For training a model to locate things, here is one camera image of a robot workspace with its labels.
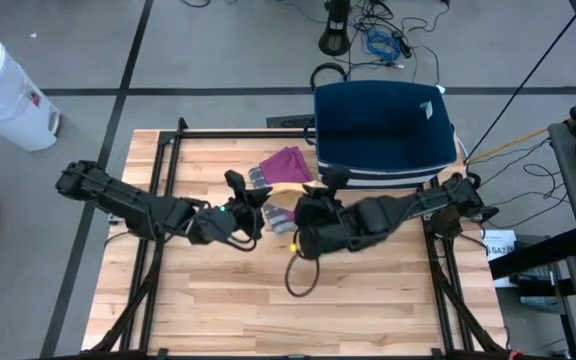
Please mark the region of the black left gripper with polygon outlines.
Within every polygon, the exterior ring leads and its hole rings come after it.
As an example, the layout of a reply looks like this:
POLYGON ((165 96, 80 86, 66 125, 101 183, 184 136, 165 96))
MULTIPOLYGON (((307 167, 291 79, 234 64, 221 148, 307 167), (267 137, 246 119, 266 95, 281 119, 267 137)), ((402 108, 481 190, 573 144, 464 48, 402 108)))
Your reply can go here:
POLYGON ((272 188, 246 190, 244 177, 234 170, 227 170, 224 177, 227 186, 234 191, 234 197, 229 199, 227 208, 234 215, 238 228, 250 238, 260 238, 261 229, 265 225, 261 208, 269 199, 272 188))

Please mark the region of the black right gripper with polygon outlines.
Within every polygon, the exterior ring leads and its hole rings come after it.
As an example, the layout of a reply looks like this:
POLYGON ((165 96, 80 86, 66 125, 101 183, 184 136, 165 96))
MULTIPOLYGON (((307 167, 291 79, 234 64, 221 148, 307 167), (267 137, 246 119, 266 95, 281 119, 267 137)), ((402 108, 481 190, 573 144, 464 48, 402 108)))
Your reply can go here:
POLYGON ((344 209, 341 200, 334 199, 336 192, 347 187, 351 171, 346 168, 331 167, 323 174, 324 185, 303 184, 304 195, 298 199, 294 208, 294 234, 307 230, 323 230, 328 235, 344 235, 345 230, 339 220, 338 212, 344 209))

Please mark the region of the yellow checked towel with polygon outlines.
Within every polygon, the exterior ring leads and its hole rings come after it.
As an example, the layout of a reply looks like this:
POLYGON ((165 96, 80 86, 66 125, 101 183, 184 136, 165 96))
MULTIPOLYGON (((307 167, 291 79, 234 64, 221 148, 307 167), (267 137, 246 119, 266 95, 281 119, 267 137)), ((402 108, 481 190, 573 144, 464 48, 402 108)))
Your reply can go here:
POLYGON ((270 191, 267 194, 266 204, 284 210, 293 211, 298 200, 307 193, 307 187, 317 187, 317 181, 305 183, 297 182, 280 182, 270 185, 270 191))

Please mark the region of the magenta towel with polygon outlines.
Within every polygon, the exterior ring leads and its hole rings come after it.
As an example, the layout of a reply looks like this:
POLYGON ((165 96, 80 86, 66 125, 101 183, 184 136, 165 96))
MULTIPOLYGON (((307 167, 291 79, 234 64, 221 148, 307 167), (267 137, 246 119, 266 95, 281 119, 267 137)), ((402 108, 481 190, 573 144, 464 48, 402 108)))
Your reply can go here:
POLYGON ((269 184, 305 183, 313 179, 301 150, 297 146, 284 147, 260 163, 260 170, 269 184))

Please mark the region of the grey white-checked towel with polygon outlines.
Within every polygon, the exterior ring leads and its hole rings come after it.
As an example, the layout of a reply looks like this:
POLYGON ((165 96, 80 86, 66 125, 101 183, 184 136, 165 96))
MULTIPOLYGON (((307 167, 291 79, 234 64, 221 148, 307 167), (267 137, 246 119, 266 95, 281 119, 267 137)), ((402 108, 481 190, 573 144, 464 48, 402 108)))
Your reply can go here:
MULTIPOLYGON (((260 167, 251 168, 248 175, 255 189, 269 186, 260 167)), ((262 213, 272 230, 277 234, 294 232, 297 229, 293 222, 293 215, 285 209, 265 203, 262 206, 262 213)))

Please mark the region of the navy white striped basket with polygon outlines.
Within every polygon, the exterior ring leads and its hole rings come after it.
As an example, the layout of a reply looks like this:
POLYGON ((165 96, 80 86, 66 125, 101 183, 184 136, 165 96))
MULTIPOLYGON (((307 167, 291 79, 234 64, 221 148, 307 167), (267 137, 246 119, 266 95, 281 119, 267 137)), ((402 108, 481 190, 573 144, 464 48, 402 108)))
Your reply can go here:
POLYGON ((351 189, 414 189, 455 163, 455 129, 435 86, 362 80, 314 89, 315 139, 320 176, 351 171, 351 189), (419 105, 433 103, 428 120, 419 105))

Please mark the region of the black floor stand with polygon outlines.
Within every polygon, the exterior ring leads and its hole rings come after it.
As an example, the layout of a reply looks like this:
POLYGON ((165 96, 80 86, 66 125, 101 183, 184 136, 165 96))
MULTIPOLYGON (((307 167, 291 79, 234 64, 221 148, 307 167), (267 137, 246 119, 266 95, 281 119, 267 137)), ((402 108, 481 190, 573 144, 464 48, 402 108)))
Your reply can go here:
POLYGON ((328 56, 340 56, 350 49, 347 27, 351 10, 350 0, 328 0, 326 26, 318 40, 319 50, 328 56))

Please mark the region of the white paper sheet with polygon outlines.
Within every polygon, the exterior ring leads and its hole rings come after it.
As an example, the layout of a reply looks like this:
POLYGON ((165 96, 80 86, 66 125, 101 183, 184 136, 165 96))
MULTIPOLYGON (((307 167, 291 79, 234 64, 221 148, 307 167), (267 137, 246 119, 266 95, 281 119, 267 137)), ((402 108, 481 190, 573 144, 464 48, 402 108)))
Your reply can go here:
POLYGON ((485 230, 483 243, 487 247, 487 260, 505 256, 514 251, 517 240, 513 230, 485 230))

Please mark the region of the black desk crossbar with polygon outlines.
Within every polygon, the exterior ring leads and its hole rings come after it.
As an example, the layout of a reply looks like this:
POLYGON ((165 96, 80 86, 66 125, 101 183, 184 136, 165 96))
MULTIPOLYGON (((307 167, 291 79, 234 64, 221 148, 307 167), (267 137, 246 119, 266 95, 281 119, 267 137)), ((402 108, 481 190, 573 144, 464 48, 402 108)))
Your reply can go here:
POLYGON ((576 256, 576 229, 545 237, 538 243, 515 247, 512 252, 489 262, 494 280, 576 256))

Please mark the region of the white trash bin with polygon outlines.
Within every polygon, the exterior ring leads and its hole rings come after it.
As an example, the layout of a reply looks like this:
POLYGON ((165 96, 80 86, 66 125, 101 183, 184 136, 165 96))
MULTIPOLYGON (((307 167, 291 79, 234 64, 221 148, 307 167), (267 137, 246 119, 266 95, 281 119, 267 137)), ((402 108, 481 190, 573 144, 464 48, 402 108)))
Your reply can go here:
POLYGON ((0 135, 27 151, 57 142, 62 112, 0 42, 0 135))

